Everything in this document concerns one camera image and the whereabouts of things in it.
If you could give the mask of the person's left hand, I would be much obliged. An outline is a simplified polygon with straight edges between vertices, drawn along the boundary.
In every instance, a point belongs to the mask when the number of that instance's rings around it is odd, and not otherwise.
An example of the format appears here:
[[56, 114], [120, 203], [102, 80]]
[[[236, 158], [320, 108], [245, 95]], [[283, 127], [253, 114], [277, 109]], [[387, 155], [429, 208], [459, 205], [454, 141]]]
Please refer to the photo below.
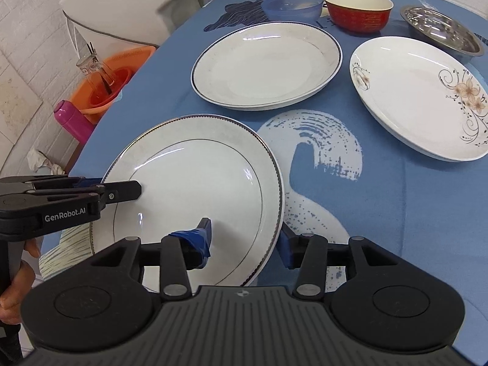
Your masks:
[[7, 325], [18, 325], [21, 322], [20, 306], [35, 279], [34, 269], [22, 261], [11, 285], [1, 295], [1, 322]]

